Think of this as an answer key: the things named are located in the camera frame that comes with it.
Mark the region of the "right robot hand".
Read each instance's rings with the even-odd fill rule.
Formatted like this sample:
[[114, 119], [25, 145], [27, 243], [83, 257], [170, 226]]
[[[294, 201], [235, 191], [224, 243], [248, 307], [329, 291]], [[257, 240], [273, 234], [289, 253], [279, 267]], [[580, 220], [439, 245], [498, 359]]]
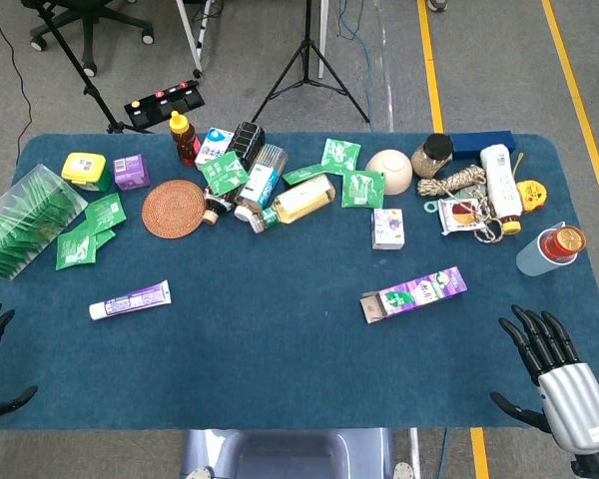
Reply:
[[556, 444], [575, 456], [599, 454], [599, 383], [582, 361], [568, 330], [548, 311], [536, 313], [513, 304], [522, 324], [501, 317], [541, 399], [540, 412], [522, 408], [497, 391], [491, 400], [508, 416], [550, 434]]

